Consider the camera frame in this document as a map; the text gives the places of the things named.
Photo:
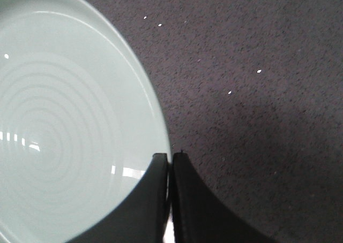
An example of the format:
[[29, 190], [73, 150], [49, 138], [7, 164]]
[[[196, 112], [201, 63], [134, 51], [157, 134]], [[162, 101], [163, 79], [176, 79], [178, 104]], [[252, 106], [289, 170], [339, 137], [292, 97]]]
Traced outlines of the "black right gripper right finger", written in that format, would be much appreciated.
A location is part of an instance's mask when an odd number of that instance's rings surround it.
[[220, 202], [184, 152], [173, 156], [171, 206], [176, 242], [271, 241]]

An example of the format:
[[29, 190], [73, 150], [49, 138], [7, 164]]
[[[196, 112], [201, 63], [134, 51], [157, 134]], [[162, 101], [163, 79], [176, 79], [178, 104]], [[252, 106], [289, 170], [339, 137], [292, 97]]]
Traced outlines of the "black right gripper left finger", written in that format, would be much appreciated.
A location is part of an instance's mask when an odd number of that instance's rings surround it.
[[167, 184], [167, 155], [156, 153], [119, 206], [69, 242], [163, 242], [168, 219]]

